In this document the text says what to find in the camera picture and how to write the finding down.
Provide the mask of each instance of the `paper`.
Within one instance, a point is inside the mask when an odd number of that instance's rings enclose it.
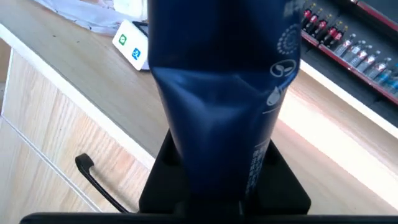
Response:
[[[147,0],[113,0],[114,9],[129,16],[147,18]]]
[[[110,0],[91,4],[80,0],[34,0],[53,12],[93,32],[114,36],[123,20],[143,21],[146,17],[116,12]]]

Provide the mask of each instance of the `wooden table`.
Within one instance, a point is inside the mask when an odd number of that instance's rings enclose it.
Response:
[[[151,74],[134,70],[110,37],[33,1],[0,6],[3,223],[38,211],[115,212],[76,169],[83,152],[91,173],[136,211],[168,129]],[[301,69],[272,138],[311,197],[310,213],[398,214],[398,130]]]

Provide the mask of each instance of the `green logo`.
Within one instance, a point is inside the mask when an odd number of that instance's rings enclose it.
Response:
[[[126,41],[127,41],[127,37],[124,34],[122,34],[122,36],[120,36],[120,38],[119,38],[119,43],[124,46]]]

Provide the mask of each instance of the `blue tube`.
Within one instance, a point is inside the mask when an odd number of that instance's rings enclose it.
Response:
[[[149,65],[194,197],[255,187],[299,70],[299,2],[149,1]]]

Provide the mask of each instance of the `white card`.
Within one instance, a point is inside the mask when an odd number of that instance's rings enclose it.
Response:
[[[122,22],[112,43],[138,71],[149,69],[148,38],[132,22]]]

